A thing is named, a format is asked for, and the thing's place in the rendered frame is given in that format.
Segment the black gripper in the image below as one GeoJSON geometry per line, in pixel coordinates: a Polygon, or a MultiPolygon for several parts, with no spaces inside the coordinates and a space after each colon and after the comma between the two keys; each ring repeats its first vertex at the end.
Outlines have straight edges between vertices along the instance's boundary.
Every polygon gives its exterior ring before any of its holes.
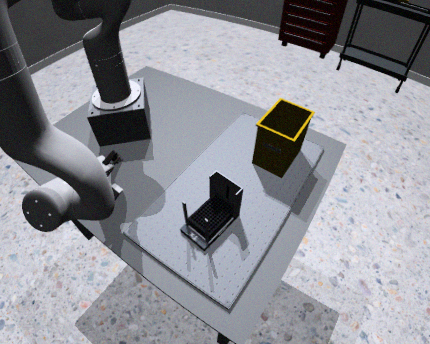
{"type": "Polygon", "coordinates": [[[114,169],[114,165],[118,164],[119,162],[121,162],[123,160],[123,158],[121,158],[121,155],[118,154],[116,151],[112,151],[106,158],[104,156],[99,156],[97,158],[100,161],[100,163],[102,164],[102,166],[106,172],[107,177],[110,175],[110,173],[114,169]],[[113,161],[112,164],[110,163],[111,160],[113,161]]]}

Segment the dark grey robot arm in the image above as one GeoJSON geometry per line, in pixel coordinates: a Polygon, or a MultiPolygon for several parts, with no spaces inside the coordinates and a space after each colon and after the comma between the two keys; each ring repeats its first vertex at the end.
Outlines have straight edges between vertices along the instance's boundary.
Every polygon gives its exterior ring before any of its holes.
{"type": "MultiPolygon", "coordinates": [[[[9,157],[57,176],[24,196],[23,214],[42,232],[71,220],[107,219],[123,189],[111,186],[91,150],[49,122],[8,16],[19,1],[0,0],[0,147],[9,157]]],[[[119,38],[131,0],[77,1],[52,0],[52,5],[64,20],[103,19],[83,37],[97,86],[92,103],[102,111],[127,108],[141,95],[128,78],[119,38]]]]}

